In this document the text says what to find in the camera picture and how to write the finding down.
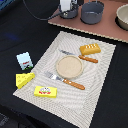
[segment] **black table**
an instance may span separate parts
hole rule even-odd
[[[50,17],[59,0],[27,0],[28,7],[40,18]],[[0,12],[0,105],[31,116],[51,128],[77,128],[73,124],[13,96],[15,74],[22,71],[16,55],[29,52],[35,65],[57,37],[65,31],[116,45],[90,128],[128,127],[128,44],[48,24],[33,18],[21,0]]]

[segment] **yellow block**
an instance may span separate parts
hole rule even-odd
[[[16,86],[21,89],[27,82],[35,77],[34,73],[16,74]]]
[[[56,98],[57,88],[36,86],[34,95],[39,97]]]
[[[89,55],[89,54],[99,53],[101,52],[101,49],[99,45],[95,43],[95,44],[80,46],[80,51],[82,55]]]

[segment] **butter knife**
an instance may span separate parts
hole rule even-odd
[[[47,72],[44,72],[44,74],[45,74],[46,77],[48,77],[48,78],[50,78],[50,79],[53,79],[53,80],[60,80],[60,81],[62,81],[62,82],[64,82],[64,83],[69,84],[69,85],[71,85],[71,86],[74,86],[74,87],[76,87],[76,88],[78,88],[78,89],[85,90],[85,87],[84,87],[83,85],[77,84],[77,83],[72,82],[72,81],[67,80],[67,79],[62,79],[62,78],[58,77],[57,75],[52,74],[51,72],[48,72],[48,71],[47,71]]]
[[[93,63],[98,63],[98,60],[93,59],[93,58],[85,57],[85,56],[82,56],[82,55],[76,55],[74,53],[70,53],[70,52],[67,52],[67,51],[64,51],[64,50],[60,50],[60,49],[59,49],[59,51],[66,54],[66,55],[75,55],[75,56],[79,57],[82,60],[90,61],[90,62],[93,62]]]

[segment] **woven placemat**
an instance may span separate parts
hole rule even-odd
[[[51,80],[44,76],[45,71],[50,71],[58,75],[55,63],[59,58],[65,56],[58,49],[79,55],[80,46],[92,43],[98,43],[102,52],[88,55],[88,57],[98,59],[99,62],[95,64],[82,60],[84,71],[81,76],[73,79],[74,82],[83,84],[86,88],[85,90],[76,89],[61,81]],[[61,31],[32,69],[31,72],[34,72],[36,77],[22,89],[16,90],[13,95],[51,112],[79,128],[88,128],[114,49],[115,45]],[[36,86],[57,87],[57,98],[35,97],[34,89]]]

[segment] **wooden handle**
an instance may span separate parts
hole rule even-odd
[[[81,89],[81,90],[84,90],[84,89],[85,89],[85,87],[84,87],[83,85],[77,84],[77,83],[72,82],[72,81],[67,80],[67,79],[64,79],[63,82],[66,83],[66,84],[72,85],[72,86],[74,86],[74,87],[76,87],[76,88],[79,88],[79,89]]]
[[[82,56],[82,55],[79,55],[78,57],[82,60],[90,61],[90,62],[93,62],[93,63],[98,63],[98,60],[93,59],[93,58],[85,57],[85,56]]]

